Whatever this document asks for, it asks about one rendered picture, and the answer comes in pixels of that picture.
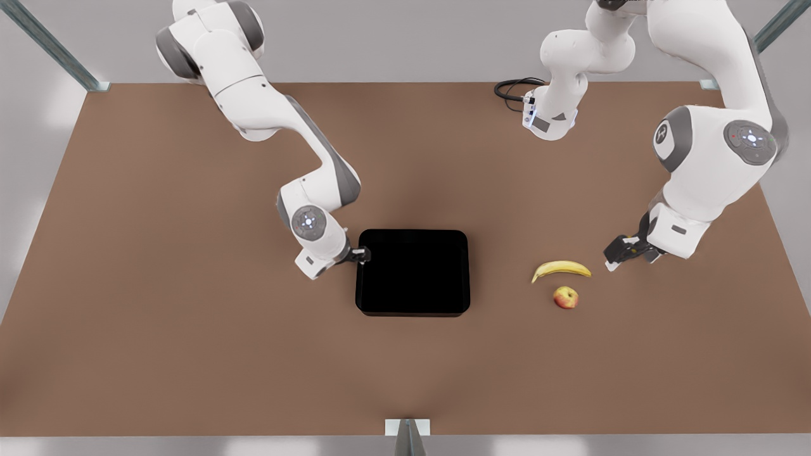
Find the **black square tray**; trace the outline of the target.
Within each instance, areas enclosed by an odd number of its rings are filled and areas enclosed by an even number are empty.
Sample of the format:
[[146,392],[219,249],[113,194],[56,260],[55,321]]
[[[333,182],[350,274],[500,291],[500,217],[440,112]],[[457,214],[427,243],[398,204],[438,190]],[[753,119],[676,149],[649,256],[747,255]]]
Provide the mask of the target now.
[[459,230],[365,230],[355,303],[365,315],[458,317],[470,307],[468,237]]

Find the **yellow banana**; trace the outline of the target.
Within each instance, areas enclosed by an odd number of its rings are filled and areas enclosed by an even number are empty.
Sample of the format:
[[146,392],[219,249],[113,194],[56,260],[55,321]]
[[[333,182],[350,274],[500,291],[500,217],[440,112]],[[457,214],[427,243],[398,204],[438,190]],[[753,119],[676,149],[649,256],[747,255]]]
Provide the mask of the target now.
[[586,266],[578,262],[571,262],[570,260],[556,260],[555,262],[546,262],[538,266],[533,273],[531,283],[535,283],[540,277],[545,277],[557,272],[565,272],[565,274],[575,274],[583,277],[591,277],[592,272]]

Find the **silver frame post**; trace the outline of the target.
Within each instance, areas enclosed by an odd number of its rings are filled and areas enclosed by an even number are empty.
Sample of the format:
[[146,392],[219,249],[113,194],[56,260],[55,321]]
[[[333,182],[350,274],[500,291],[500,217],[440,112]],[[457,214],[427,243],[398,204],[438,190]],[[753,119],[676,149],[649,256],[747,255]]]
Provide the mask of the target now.
[[429,419],[385,419],[385,436],[394,436],[394,456],[428,456],[423,436],[431,435]]
[[99,81],[76,57],[24,6],[20,0],[0,0],[0,10],[32,38],[67,74],[87,92],[107,92],[111,83]]
[[758,54],[762,54],[778,40],[806,11],[811,10],[811,0],[726,0],[730,9],[744,4],[764,6],[780,2],[780,8],[753,35],[750,35]]

